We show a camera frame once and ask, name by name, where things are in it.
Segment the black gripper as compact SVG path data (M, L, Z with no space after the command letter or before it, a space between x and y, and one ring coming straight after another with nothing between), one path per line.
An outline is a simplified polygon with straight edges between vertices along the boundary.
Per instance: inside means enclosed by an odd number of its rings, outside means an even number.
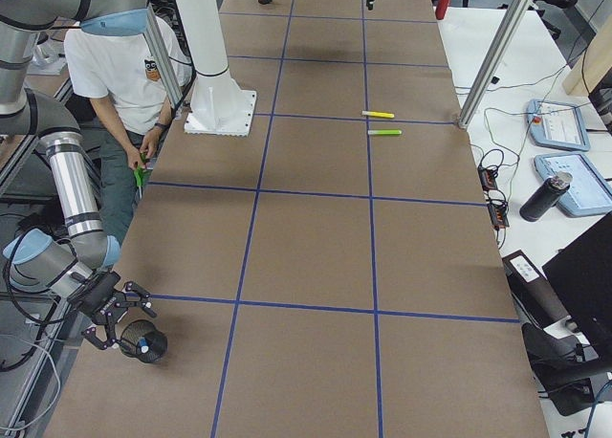
M152 310L150 293L135 281L127 281L121 290L115 288L120 282L115 272L99 273L87 279L71 273L70 277L79 279L80 285L68 296L68 303L92 321L93 325L81 335L99 350L125 347L115 327L129 308L137 307L152 318L157 316Z

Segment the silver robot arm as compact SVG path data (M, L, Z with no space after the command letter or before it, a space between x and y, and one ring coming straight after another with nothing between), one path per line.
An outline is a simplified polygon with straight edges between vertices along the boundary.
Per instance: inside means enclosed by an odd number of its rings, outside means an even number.
M23 233L3 251L3 276L8 292L40 287L88 317L93 325L82 335L96 348L118 347L151 362L167 347L154 324L136 320L116 333L128 309L155 313L144 288L132 281L116 287L120 276L111 267L120 245L103 230L78 124L57 100L24 84L38 37L59 17L87 33L137 35L147 25L146 0L1 0L1 131L34 136L44 146L69 233L64 244L38 228Z

